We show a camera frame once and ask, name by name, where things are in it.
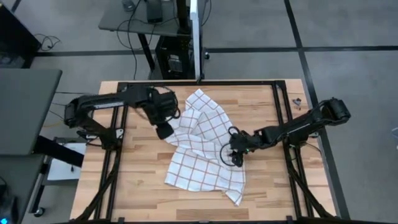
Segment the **small object on table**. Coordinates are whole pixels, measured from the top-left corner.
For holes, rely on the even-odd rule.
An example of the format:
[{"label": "small object on table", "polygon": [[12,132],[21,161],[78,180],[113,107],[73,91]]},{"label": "small object on table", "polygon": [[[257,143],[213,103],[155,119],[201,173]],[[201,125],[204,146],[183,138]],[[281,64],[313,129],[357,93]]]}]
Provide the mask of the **small object on table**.
[{"label": "small object on table", "polygon": [[122,0],[122,5],[126,12],[131,12],[136,8],[136,5],[132,0]]},{"label": "small object on table", "polygon": [[149,23],[163,21],[162,0],[145,0],[147,4],[147,20]]},{"label": "small object on table", "polygon": [[300,106],[301,105],[301,99],[297,98],[297,99],[292,100],[292,101],[296,105],[295,108],[297,108],[298,110],[301,110],[301,106]]}]

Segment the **desk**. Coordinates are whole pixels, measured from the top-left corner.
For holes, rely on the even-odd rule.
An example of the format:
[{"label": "desk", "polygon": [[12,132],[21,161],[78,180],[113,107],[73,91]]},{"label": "desk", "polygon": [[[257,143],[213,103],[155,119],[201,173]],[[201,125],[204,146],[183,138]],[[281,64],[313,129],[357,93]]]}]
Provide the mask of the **desk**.
[{"label": "desk", "polygon": [[[121,1],[110,1],[98,27],[102,30],[119,30],[123,32],[127,32],[127,30],[129,30],[132,33],[137,33],[149,67],[151,71],[154,71],[155,62],[152,58],[145,34],[186,38],[190,38],[192,36],[192,33],[182,34],[178,32],[178,19],[173,19],[177,16],[177,6],[174,2],[175,0],[162,1],[163,22],[156,24],[154,27],[154,24],[147,23],[146,4],[142,0],[136,9],[133,20],[130,22],[130,29],[128,29],[128,20],[130,19],[132,12],[124,11]],[[207,0],[197,2],[199,24],[201,24],[206,3]]]},{"label": "desk", "polygon": [[[289,101],[301,98],[301,110],[292,107],[293,117],[308,110],[301,80],[286,80]],[[116,91],[117,82],[103,82],[99,93]],[[272,89],[265,85],[169,86],[177,94],[180,109],[198,88],[223,107],[239,129],[278,125]],[[112,110],[95,112],[95,120],[109,126]],[[316,140],[310,143],[317,146]],[[121,165],[112,220],[127,222],[182,220],[285,220],[294,216],[294,206],[281,144],[245,156],[246,186],[243,201],[235,207],[221,192],[189,192],[164,184],[175,146],[158,139],[153,127],[134,110],[128,111]],[[98,190],[104,151],[87,147],[71,218],[79,216]],[[319,202],[335,213],[320,153],[302,148],[307,182]],[[300,192],[303,214],[303,197]],[[103,204],[104,217],[106,203]]]},{"label": "desk", "polygon": [[[80,165],[83,160],[83,155],[39,136],[61,74],[60,70],[0,69],[0,176],[17,197],[19,222],[25,214],[44,155],[75,164],[80,161]],[[40,196],[34,197],[35,203],[39,200]],[[35,203],[30,212],[36,211]]]}]

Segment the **cloth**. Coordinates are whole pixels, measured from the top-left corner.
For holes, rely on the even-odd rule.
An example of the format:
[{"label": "cloth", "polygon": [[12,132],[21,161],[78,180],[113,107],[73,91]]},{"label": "cloth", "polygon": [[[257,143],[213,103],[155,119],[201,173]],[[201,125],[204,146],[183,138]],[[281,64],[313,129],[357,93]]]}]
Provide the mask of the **cloth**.
[{"label": "cloth", "polygon": [[220,105],[200,89],[185,101],[179,119],[169,121],[173,135],[165,139],[177,146],[165,183],[189,191],[222,190],[235,205],[242,201],[246,182],[244,166],[232,164],[228,128],[231,121]]}]

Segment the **computer tower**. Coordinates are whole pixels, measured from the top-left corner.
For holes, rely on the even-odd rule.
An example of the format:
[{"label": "computer tower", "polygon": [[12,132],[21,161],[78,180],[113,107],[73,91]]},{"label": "computer tower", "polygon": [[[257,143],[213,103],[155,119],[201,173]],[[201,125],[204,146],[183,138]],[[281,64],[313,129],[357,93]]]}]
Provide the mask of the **computer tower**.
[{"label": "computer tower", "polygon": [[40,42],[0,3],[0,68],[29,68]]},{"label": "computer tower", "polygon": [[190,37],[160,36],[156,56],[164,80],[195,79]]}]

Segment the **gray floor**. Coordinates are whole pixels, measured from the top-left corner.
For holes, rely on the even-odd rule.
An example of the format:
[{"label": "gray floor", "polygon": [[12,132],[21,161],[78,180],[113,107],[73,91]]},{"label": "gray floor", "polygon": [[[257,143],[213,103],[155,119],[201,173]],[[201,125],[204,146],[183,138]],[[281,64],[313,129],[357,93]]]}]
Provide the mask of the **gray floor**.
[{"label": "gray floor", "polygon": [[[22,0],[16,15],[32,33],[56,35],[53,51],[121,50],[114,32],[97,28],[109,0]],[[5,1],[11,7],[13,0]],[[292,7],[304,46],[398,45],[398,1],[300,0]],[[283,0],[213,0],[204,28],[207,47],[291,47],[295,45]],[[134,46],[138,41],[133,36]],[[353,117],[328,128],[330,144],[351,218],[396,222],[398,213],[398,52],[314,52],[306,54],[319,99],[344,99]],[[138,56],[137,79],[148,66]],[[96,93],[103,80],[132,80],[131,56],[40,57],[33,68],[64,71],[59,91]],[[206,78],[303,78],[297,53],[212,54]],[[67,103],[73,95],[57,95]],[[61,113],[59,106],[52,106]],[[59,119],[49,114],[46,124]],[[76,136],[63,126],[42,134]],[[46,189],[42,218],[26,215],[24,223],[66,221],[75,186]]]}]

